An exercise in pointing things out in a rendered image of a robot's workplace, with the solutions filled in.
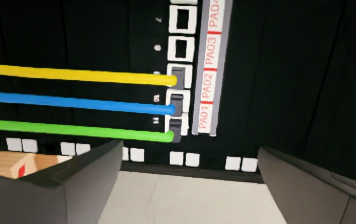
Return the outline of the cardboard box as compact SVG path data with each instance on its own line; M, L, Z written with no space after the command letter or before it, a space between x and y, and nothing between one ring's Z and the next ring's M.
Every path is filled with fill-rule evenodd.
M0 152L0 175L18 178L19 169L24 164L27 175L58 162L58 156Z

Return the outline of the dark red flat bar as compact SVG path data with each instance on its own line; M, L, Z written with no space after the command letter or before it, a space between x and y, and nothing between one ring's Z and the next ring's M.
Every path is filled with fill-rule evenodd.
M25 173L25 165L19 169L19 177L24 176Z

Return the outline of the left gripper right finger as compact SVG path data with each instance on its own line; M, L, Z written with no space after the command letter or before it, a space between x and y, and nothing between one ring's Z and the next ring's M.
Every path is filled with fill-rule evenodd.
M270 147L257 164L286 224L356 224L356 181Z

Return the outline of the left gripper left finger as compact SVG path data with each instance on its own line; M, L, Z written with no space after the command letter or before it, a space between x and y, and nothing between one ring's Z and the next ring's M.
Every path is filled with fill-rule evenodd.
M0 175L0 224L98 224L123 154L115 139L18 178Z

